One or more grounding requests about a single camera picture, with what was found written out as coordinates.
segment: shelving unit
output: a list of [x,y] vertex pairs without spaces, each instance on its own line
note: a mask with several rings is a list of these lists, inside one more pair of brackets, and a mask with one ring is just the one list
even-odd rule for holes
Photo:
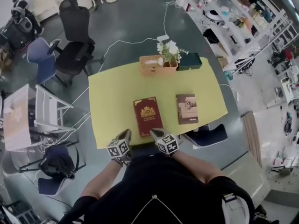
[[[210,28],[217,36],[228,61],[224,70],[238,71],[272,43],[281,50],[298,37],[298,33],[285,11],[279,10],[271,0],[261,0],[273,12],[271,22],[267,22],[257,11],[242,5],[239,0],[202,0],[204,3],[201,8],[198,8],[199,1],[177,0],[177,3],[184,9],[189,5],[196,12],[197,16],[194,13],[189,14],[192,15],[192,19],[200,27],[201,32]],[[223,23],[217,25],[204,15],[211,10],[217,12],[224,25]],[[242,28],[238,27],[233,23],[236,19],[247,19],[246,24],[249,27],[246,27],[245,24]],[[254,36],[251,33],[252,26],[257,30]]]

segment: red book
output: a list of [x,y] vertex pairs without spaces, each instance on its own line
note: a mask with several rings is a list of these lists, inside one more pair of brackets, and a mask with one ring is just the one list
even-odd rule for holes
[[163,128],[156,97],[133,102],[140,137],[150,136],[153,128]]

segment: book cover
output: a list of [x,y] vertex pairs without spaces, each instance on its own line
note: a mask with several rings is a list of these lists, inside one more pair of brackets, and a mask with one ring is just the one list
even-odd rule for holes
[[150,136],[153,128],[163,128],[156,97],[133,102],[140,137]]
[[177,95],[178,123],[180,125],[198,123],[197,104],[194,94]]

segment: person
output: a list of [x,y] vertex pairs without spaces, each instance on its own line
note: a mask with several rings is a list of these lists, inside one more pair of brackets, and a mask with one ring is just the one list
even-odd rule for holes
[[[133,147],[143,151],[145,146],[156,147]],[[133,149],[132,161],[118,184],[111,187],[126,162],[112,159],[88,182],[58,224],[71,224],[83,215],[87,224],[252,223],[254,205],[249,194],[213,164],[180,150],[171,156],[158,151],[138,157],[134,152]],[[229,202],[228,196],[233,201],[242,199],[247,220],[228,221],[229,211],[223,209]]]
[[27,17],[31,23],[33,30],[36,31],[38,35],[41,35],[44,31],[44,28],[41,28],[35,18],[35,16],[28,10],[29,4],[25,0],[13,0],[14,8],[20,7],[25,10],[25,17]]

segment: wooden box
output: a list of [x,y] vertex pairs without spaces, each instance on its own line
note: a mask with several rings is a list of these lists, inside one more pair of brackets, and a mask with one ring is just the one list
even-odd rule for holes
[[178,67],[178,62],[172,63],[170,65],[169,62],[164,63],[163,66],[158,64],[158,59],[162,56],[141,56],[139,58],[140,61],[140,71],[143,76],[154,76],[155,74],[172,74],[176,72]]

